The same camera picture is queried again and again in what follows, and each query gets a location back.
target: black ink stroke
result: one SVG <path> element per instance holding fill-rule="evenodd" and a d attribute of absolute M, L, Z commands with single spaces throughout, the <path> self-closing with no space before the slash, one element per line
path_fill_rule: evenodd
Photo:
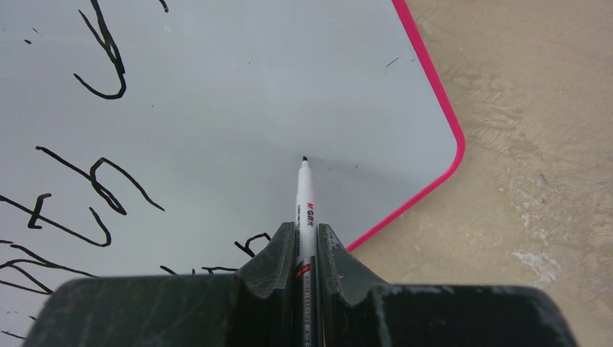
<path fill-rule="evenodd" d="M 13 200 L 9 199 L 8 197 L 5 197 L 5 196 L 3 196 L 1 194 L 0 194 L 0 202 L 6 202 L 9 205 L 12 205 L 12 206 L 20 209 L 21 211 L 23 211 L 25 213 L 28 213 L 29 215 L 34 215 L 35 214 L 34 211 L 28 209 L 27 207 L 21 205 L 20 203 L 15 202 L 15 201 L 13 201 Z M 111 244 L 111 233 L 108 231 L 106 226 L 102 223 L 102 220 L 100 219 L 100 216 L 98 216 L 98 214 L 91 207 L 90 207 L 90 212 L 92 213 L 96 223 L 98 224 L 98 226 L 100 226 L 100 228 L 102 229 L 102 231 L 104 233 L 105 240 L 104 240 L 103 243 L 99 243 L 99 242 L 93 241 L 92 239 L 89 239 L 89 238 L 87 238 L 87 237 L 77 233 L 76 231 L 72 231 L 72 230 L 68 229 L 67 227 L 65 227 L 65 226 L 63 226 L 63 225 L 61 225 L 61 224 L 59 224 L 59 223 L 57 223 L 57 222 L 47 218 L 47 217 L 44 217 L 44 216 L 42 216 L 40 214 L 37 215 L 36 219 L 37 220 L 42 220 L 43 222 L 51 224 L 52 226 L 62 230 L 63 232 L 68 233 L 70 235 L 73 235 L 74 237 L 77 237 L 78 239 L 81 239 L 81 240 L 87 242 L 88 244 L 92 244 L 92 245 L 98 246 L 98 247 L 107 247 L 108 245 Z"/>
<path fill-rule="evenodd" d="M 257 234 L 256 236 L 250 237 L 245 242 L 245 245 L 241 245 L 238 241 L 234 242 L 234 245 L 237 246 L 241 251 L 247 253 L 251 258 L 255 257 L 255 253 L 249 248 L 249 244 L 251 241 L 257 240 L 259 238 L 265 237 L 268 241 L 270 241 L 270 236 L 267 233 Z"/>
<path fill-rule="evenodd" d="M 168 268 L 167 266 L 164 265 L 160 265 L 160 269 L 166 271 L 167 273 L 170 273 L 171 275 L 177 275 L 177 273 L 175 273 L 174 271 L 172 271 L 170 268 Z M 196 275 L 196 270 L 192 269 L 192 275 Z"/>
<path fill-rule="evenodd" d="M 122 175 L 124 175 L 128 180 L 130 180 L 130 182 L 139 190 L 140 194 L 142 195 L 142 197 L 145 198 L 145 200 L 147 200 L 147 202 L 149 202 L 151 205 L 155 206 L 156 208 L 162 211 L 165 211 L 163 207 L 155 203 L 149 197 L 149 195 L 147 195 L 147 192 L 145 191 L 145 189 L 141 187 L 141 185 L 136 181 L 136 179 L 134 179 L 134 177 L 132 177 L 127 171 L 125 171 L 124 169 L 122 169 L 120 166 L 113 163 L 109 159 L 106 159 L 106 158 L 98 159 L 98 161 L 96 161 L 94 165 L 92 165 L 92 167 L 90 168 L 90 173 L 87 174 L 85 173 L 85 171 L 72 165 L 71 163 L 67 162 L 66 160 L 61 158 L 59 155 L 51 152 L 49 149 L 45 147 L 36 146 L 36 150 L 42 150 L 46 155 L 49 155 L 50 157 L 57 160 L 61 164 L 64 164 L 66 167 L 70 168 L 71 170 L 85 177 L 92 184 L 93 189 L 98 193 L 98 195 L 100 195 L 106 201 L 108 206 L 110 206 L 117 213 L 120 213 L 122 215 L 127 214 L 126 209 L 124 209 L 124 207 L 117 200 L 117 198 L 115 198 L 115 196 L 108 189 L 106 189 L 102 184 L 100 184 L 100 182 L 98 182 L 98 180 L 96 180 L 96 171 L 98 170 L 98 168 L 100 168 L 100 166 L 103 163 L 107 163 L 108 165 L 112 166 L 114 169 L 116 169 Z"/>
<path fill-rule="evenodd" d="M 15 335 L 15 334 L 9 333 L 8 331 L 5 331 L 5 330 L 0 331 L 0 333 L 3 333 L 3 334 L 8 335 L 8 336 L 12 336 L 13 338 L 19 338 L 21 340 L 25 340 L 25 338 L 23 336 Z"/>
<path fill-rule="evenodd" d="M 160 4 L 164 7 L 164 12 L 168 13 L 168 6 L 166 5 L 166 1 L 160 0 Z"/>
<path fill-rule="evenodd" d="M 7 240 L 0 240 L 0 244 L 8 244 L 9 247 L 14 248 L 14 249 L 18 249 L 21 252 L 24 252 L 25 254 L 27 254 L 28 256 L 32 257 L 35 260 L 29 260 L 29 259 L 13 259 L 13 260 L 9 260 L 8 262 L 5 262 L 4 264 L 0 265 L 0 270 L 9 267 L 13 270 L 17 270 L 19 271 L 22 275 L 24 275 L 28 280 L 30 280 L 32 283 L 34 283 L 37 287 L 39 287 L 40 290 L 37 289 L 32 289 L 32 288 L 28 288 L 28 287 L 24 287 L 24 286 L 20 286 L 18 284 L 15 283 L 10 283 L 10 282 L 6 282 L 5 280 L 0 280 L 0 284 L 4 284 L 5 286 L 10 286 L 13 288 L 17 288 L 17 289 L 21 289 L 23 291 L 29 291 L 31 293 L 36 293 L 36 294 L 43 294 L 43 295 L 51 295 L 53 294 L 53 291 L 48 287 L 45 286 L 42 282 L 40 282 L 39 280 L 37 280 L 36 278 L 34 278 L 34 276 L 32 276 L 31 274 L 29 274 L 26 270 L 23 270 L 21 267 L 19 267 L 16 264 L 20 264 L 20 263 L 25 263 L 25 264 L 33 264 L 33 265 L 37 265 L 39 267 L 46 267 L 49 269 L 56 269 L 56 270 L 63 270 L 63 271 L 67 271 L 70 273 L 76 273 L 78 275 L 84 275 L 87 277 L 97 277 L 95 275 L 92 275 L 90 273 L 86 273 L 85 271 L 81 271 L 81 270 L 75 270 L 75 269 L 71 269 L 70 267 L 66 267 L 63 265 L 58 265 L 54 262 L 50 262 L 47 259 L 42 258 L 41 256 L 37 255 L 36 253 L 30 251 L 29 249 L 20 246 L 19 244 L 14 244 L 12 241 L 7 241 Z"/>
<path fill-rule="evenodd" d="M 106 99 L 106 100 L 119 99 L 122 96 L 124 96 L 124 93 L 126 92 L 126 88 L 127 88 L 126 79 L 124 77 L 124 74 L 126 73 L 124 62 L 121 60 L 121 54 L 119 53 L 119 48 L 117 48 L 117 45 L 115 44 L 115 40 L 113 39 L 111 32 L 108 31 L 108 27 L 106 26 L 106 22 L 104 21 L 104 16 L 102 15 L 102 10 L 100 10 L 100 5 L 98 4 L 98 0 L 90 0 L 90 2 L 96 13 L 96 17 L 98 19 L 98 27 L 100 28 L 100 34 L 102 35 L 104 40 L 100 39 L 99 34 L 95 31 L 94 27 L 91 25 L 90 20 L 87 18 L 87 16 L 85 16 L 85 14 L 81 12 L 81 10 L 79 10 L 79 13 L 81 14 L 81 17 L 83 18 L 83 20 L 85 21 L 85 24 L 87 25 L 87 27 L 90 29 L 90 31 L 94 35 L 100 47 L 102 47 L 102 49 L 106 52 L 106 55 L 111 60 L 111 63 L 113 63 L 113 65 L 115 66 L 115 71 L 117 73 L 117 77 L 119 78 L 119 82 L 121 83 L 121 87 L 119 88 L 119 91 L 115 94 L 103 94 L 97 91 L 96 89 L 94 89 L 93 87 L 91 87 L 78 74 L 73 74 L 73 75 L 74 75 L 74 78 L 76 78 L 79 82 L 81 82 L 81 85 L 87 88 L 87 90 L 89 90 L 92 94 L 102 99 Z"/>
<path fill-rule="evenodd" d="M 41 194 L 38 195 L 38 198 L 36 199 L 36 206 L 34 207 L 34 211 L 32 212 L 32 217 L 30 217 L 30 221 L 27 222 L 27 227 L 30 229 L 42 229 L 42 226 L 37 226 L 36 225 L 36 220 L 38 219 L 38 216 L 40 215 L 40 209 L 43 208 L 43 200 L 51 197 L 50 193 L 46 193 L 46 194 Z"/>
<path fill-rule="evenodd" d="M 230 272 L 234 272 L 234 271 L 238 271 L 239 269 L 235 269 L 233 267 L 223 267 L 223 266 L 215 266 L 215 267 L 201 267 L 203 270 L 206 270 L 209 272 L 209 275 L 214 275 L 215 273 L 213 271 L 216 270 L 223 270 L 223 271 L 230 271 Z"/>

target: pink border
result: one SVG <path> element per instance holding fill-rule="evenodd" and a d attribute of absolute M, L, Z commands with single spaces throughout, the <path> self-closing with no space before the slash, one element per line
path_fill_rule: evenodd
<path fill-rule="evenodd" d="M 430 81 L 430 85 L 434 90 L 434 94 L 437 96 L 442 111 L 445 114 L 449 125 L 451 126 L 451 132 L 455 136 L 455 141 L 458 144 L 458 149 L 455 152 L 455 158 L 453 159 L 451 166 L 446 170 L 446 172 L 443 173 L 443 175 L 441 175 L 441 177 L 435 179 L 426 188 L 422 189 L 419 193 L 417 193 L 417 195 L 409 199 L 409 201 L 405 202 L 396 211 L 387 216 L 385 219 L 381 220 L 377 225 L 368 230 L 364 235 L 360 236 L 357 240 L 351 242 L 351 244 L 349 244 L 349 247 L 347 247 L 348 251 L 353 251 L 355 248 L 363 244 L 367 239 L 370 239 L 373 235 L 383 229 L 384 226 L 389 224 L 392 220 L 395 220 L 399 215 L 403 214 L 405 211 L 407 211 L 407 209 L 415 205 L 416 202 L 428 195 L 432 190 L 434 190 L 434 188 L 438 187 L 442 182 L 447 181 L 447 179 L 449 179 L 449 177 L 453 175 L 455 170 L 460 165 L 460 162 L 462 161 L 462 158 L 464 156 L 464 150 L 466 148 L 464 133 L 460 128 L 458 118 L 456 118 L 455 113 L 453 112 L 453 108 L 451 107 L 451 103 L 447 98 L 445 89 L 440 82 L 437 70 L 434 68 L 432 60 L 430 60 L 428 50 L 426 50 L 426 46 L 424 45 L 424 42 L 419 35 L 419 30 L 417 30 L 417 25 L 413 20 L 413 16 L 411 16 L 411 11 L 408 9 L 405 0 L 392 0 L 392 3 L 394 4 L 400 21 L 403 23 L 404 29 L 408 34 L 408 39 L 413 44 L 413 48 L 417 53 L 417 57 L 419 58 L 419 61 L 424 68 L 424 71 L 426 72 L 426 76 Z"/>

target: white marker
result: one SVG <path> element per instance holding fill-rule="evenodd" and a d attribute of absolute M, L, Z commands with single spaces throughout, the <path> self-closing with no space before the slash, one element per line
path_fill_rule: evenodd
<path fill-rule="evenodd" d="M 307 157 L 302 157 L 296 194 L 295 346 L 323 346 L 318 277 L 317 219 L 312 171 Z"/>

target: whiteboard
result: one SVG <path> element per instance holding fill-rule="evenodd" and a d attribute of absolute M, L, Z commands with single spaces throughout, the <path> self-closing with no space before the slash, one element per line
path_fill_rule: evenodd
<path fill-rule="evenodd" d="M 240 267 L 293 220 L 303 155 L 353 248 L 463 153 L 402 1 L 9 0 L 0 22 L 3 346 L 71 278 Z"/>

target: beige floor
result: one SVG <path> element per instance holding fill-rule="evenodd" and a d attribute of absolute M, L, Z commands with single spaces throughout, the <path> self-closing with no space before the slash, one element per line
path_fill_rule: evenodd
<path fill-rule="evenodd" d="M 538 286 L 582 346 L 611 346 L 610 1 L 408 4 L 466 156 L 354 254 L 390 282 Z"/>

